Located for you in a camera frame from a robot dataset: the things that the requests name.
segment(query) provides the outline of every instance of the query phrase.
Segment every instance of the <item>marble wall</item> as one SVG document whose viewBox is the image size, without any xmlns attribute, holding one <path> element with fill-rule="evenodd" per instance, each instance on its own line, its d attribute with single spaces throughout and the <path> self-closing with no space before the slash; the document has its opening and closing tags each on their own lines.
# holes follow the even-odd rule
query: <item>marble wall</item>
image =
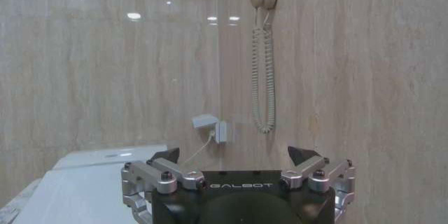
<svg viewBox="0 0 448 224">
<path fill-rule="evenodd" d="M 217 8 L 0 0 L 0 206 L 71 151 L 169 143 L 186 158 L 205 144 L 191 117 L 219 113 Z"/>
<path fill-rule="evenodd" d="M 315 148 L 358 165 L 345 223 L 446 223 L 447 2 L 279 0 L 278 121 L 265 136 L 251 119 L 254 9 L 219 0 L 222 116 L 234 127 L 223 167 L 289 167 L 289 145 Z"/>
</svg>

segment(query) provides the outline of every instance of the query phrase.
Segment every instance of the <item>cord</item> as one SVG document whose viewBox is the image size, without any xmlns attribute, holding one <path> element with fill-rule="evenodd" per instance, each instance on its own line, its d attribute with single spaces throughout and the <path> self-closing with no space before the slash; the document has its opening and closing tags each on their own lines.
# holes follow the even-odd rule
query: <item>cord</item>
<svg viewBox="0 0 448 224">
<path fill-rule="evenodd" d="M 275 75 L 274 75 L 274 50 L 273 50 L 273 26 L 269 22 L 270 12 L 263 22 L 263 28 L 255 24 L 253 30 L 253 117 L 255 125 L 263 134 L 269 134 L 275 127 Z M 269 97 L 269 122 L 262 122 L 261 101 L 259 101 L 259 37 L 265 39 L 265 63 L 267 85 L 266 92 Z"/>
<path fill-rule="evenodd" d="M 210 131 L 209 140 L 207 140 L 206 144 L 203 145 L 203 147 L 199 148 L 199 150 L 195 152 L 195 154 L 183 162 L 182 165 L 186 165 L 197 157 L 199 152 L 202 152 L 205 150 L 205 148 L 207 147 L 207 145 L 211 143 L 214 137 L 215 137 L 215 131 L 213 130 L 213 131 Z"/>
</svg>

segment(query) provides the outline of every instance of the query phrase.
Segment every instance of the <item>screw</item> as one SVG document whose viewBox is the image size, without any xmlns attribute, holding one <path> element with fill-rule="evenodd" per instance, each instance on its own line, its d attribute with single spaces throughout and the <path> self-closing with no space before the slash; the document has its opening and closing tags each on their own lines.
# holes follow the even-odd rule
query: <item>screw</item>
<svg viewBox="0 0 448 224">
<path fill-rule="evenodd" d="M 206 180 L 201 179 L 198 182 L 197 182 L 197 188 L 198 189 L 205 189 L 207 186 L 207 182 Z"/>
<path fill-rule="evenodd" d="M 318 171 L 315 171 L 314 176 L 323 178 L 326 176 L 326 172 L 322 169 L 319 169 Z"/>
<path fill-rule="evenodd" d="M 174 179 L 174 174 L 171 172 L 165 172 L 161 175 L 162 181 L 173 180 Z"/>
<path fill-rule="evenodd" d="M 281 179 L 281 188 L 285 190 L 290 190 L 290 182 L 285 179 Z"/>
</svg>

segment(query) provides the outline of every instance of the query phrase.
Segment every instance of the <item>hex bolt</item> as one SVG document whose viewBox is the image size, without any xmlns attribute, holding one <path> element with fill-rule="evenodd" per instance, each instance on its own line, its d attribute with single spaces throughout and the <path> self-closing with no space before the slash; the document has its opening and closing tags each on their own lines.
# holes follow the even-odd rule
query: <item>hex bolt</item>
<svg viewBox="0 0 448 224">
<path fill-rule="evenodd" d="M 314 176 L 318 178 L 323 178 L 326 176 L 325 170 L 319 169 L 315 171 Z"/>
<path fill-rule="evenodd" d="M 171 172 L 165 172 L 161 175 L 162 181 L 173 180 L 174 179 L 174 174 Z"/>
<path fill-rule="evenodd" d="M 205 189 L 207 186 L 206 180 L 201 179 L 197 181 L 197 188 L 198 189 Z"/>
</svg>

